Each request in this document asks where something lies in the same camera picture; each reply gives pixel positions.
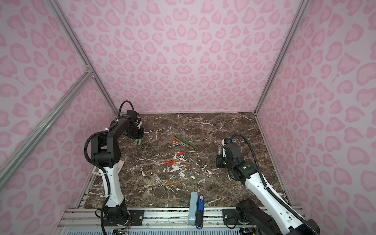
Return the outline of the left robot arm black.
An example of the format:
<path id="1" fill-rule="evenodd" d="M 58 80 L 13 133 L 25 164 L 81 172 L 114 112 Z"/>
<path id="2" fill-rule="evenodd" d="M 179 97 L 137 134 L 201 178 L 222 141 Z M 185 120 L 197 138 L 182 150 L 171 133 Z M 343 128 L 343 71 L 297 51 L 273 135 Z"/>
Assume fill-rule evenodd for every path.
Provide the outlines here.
<path id="1" fill-rule="evenodd" d="M 107 226 L 129 226 L 132 223 L 120 188 L 118 170 L 121 150 L 118 139 L 124 135 L 130 139 L 140 140 L 144 136 L 144 131 L 140 114 L 130 101 L 125 100 L 110 126 L 104 131 L 92 134 L 84 144 L 85 159 L 99 170 L 103 181 L 105 201 L 99 210 L 99 218 L 104 235 L 107 234 Z"/>

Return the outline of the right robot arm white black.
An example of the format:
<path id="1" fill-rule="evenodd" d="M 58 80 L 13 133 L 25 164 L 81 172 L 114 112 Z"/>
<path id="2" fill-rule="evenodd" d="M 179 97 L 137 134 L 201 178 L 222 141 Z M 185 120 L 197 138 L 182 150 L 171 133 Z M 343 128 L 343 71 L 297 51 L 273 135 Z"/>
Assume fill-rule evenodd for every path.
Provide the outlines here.
<path id="1" fill-rule="evenodd" d="M 253 157 L 252 162 L 243 158 L 239 146 L 233 141 L 242 138 Z M 313 220 L 306 220 L 274 190 L 264 177 L 256 154 L 249 141 L 241 134 L 222 140 L 222 153 L 217 155 L 216 166 L 228 171 L 231 179 L 242 183 L 266 208 L 263 211 L 251 199 L 237 203 L 236 216 L 224 224 L 234 229 L 238 224 L 255 225 L 261 235 L 319 235 L 320 228 Z"/>

